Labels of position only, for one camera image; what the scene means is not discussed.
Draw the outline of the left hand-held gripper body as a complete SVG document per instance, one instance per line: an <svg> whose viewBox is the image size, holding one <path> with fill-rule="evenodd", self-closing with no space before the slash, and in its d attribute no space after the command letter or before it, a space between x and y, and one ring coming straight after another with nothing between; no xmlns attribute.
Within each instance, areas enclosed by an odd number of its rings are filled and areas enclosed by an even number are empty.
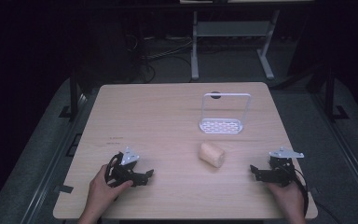
<svg viewBox="0 0 358 224"><path fill-rule="evenodd" d="M106 184L115 188L126 181L140 180L138 174L133 172L140 156L131 148L126 147L123 152L119 151L108 163L104 175Z"/></svg>

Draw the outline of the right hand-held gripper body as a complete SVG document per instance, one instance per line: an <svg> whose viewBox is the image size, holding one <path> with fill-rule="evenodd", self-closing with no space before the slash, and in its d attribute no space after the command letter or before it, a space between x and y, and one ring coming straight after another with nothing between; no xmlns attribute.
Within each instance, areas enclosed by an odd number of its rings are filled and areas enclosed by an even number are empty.
<svg viewBox="0 0 358 224"><path fill-rule="evenodd" d="M278 174L278 182L283 186L288 186L296 180L296 168L293 159L303 159L302 152L295 152L286 147L280 147L269 153L269 165L273 172Z"/></svg>

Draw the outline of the beige bread roll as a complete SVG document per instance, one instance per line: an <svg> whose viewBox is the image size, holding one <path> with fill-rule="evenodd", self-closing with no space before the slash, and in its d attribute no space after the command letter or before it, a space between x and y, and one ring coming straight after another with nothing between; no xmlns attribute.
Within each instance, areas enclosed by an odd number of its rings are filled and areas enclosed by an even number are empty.
<svg viewBox="0 0 358 224"><path fill-rule="evenodd" d="M220 168L225 159L225 150L213 143L204 142L200 145L199 158L215 168Z"/></svg>

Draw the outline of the white slotted rack with handle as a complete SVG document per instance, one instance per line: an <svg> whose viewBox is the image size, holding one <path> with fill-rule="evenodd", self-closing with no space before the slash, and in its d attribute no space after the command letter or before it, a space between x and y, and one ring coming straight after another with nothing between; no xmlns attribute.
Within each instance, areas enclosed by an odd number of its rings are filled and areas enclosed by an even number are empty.
<svg viewBox="0 0 358 224"><path fill-rule="evenodd" d="M249 93L221 92L220 99L211 93L202 96L200 129L207 134L239 134L252 102Z"/></svg>

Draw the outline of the person's left hand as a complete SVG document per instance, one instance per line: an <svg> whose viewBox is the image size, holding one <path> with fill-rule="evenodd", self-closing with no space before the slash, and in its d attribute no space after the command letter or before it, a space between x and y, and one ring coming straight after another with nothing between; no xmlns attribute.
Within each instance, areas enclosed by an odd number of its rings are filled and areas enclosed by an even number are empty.
<svg viewBox="0 0 358 224"><path fill-rule="evenodd" d="M89 183L89 194L84 210L84 213L89 217L100 217L115 198L133 184L133 182L129 180L118 187L109 187L104 178L106 167L106 164L103 165L97 175Z"/></svg>

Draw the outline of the person's right hand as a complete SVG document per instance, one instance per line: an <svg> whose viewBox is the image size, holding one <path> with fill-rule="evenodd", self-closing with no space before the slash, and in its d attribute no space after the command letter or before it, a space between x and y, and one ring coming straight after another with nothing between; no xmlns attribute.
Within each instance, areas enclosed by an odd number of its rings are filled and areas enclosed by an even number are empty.
<svg viewBox="0 0 358 224"><path fill-rule="evenodd" d="M291 183L286 187L279 187L274 183L267 183L266 186L272 192L284 217L305 218L304 198L296 183Z"/></svg>

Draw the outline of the grey tape strip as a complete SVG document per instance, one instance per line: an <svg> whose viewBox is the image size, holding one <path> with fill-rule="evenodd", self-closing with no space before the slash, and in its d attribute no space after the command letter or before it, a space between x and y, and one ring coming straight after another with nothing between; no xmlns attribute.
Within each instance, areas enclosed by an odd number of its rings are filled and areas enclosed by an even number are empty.
<svg viewBox="0 0 358 224"><path fill-rule="evenodd" d="M70 187L70 186L59 185L59 186L56 186L53 191L56 193L60 193L60 192L71 193L73 191L73 189L74 188Z"/></svg>

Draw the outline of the white metal stand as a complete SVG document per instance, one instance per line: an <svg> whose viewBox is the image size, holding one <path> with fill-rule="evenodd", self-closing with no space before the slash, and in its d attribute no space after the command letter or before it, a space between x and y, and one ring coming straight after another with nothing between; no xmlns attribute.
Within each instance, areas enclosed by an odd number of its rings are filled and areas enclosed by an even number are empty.
<svg viewBox="0 0 358 224"><path fill-rule="evenodd" d="M198 80L198 40L201 37L264 37L261 49L257 49L257 56L267 79L275 78L269 65L267 53L273 37L280 11L274 10L269 21L200 21L198 12L193 13L192 49L190 52L191 78Z"/></svg>

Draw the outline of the black metal post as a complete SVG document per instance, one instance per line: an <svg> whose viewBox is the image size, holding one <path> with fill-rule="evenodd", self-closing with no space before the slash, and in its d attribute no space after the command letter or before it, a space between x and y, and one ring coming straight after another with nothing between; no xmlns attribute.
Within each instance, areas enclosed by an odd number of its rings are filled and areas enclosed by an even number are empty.
<svg viewBox="0 0 358 224"><path fill-rule="evenodd" d="M78 111L77 106L77 83L76 73L73 72L70 76L70 120L73 121L76 118Z"/></svg>

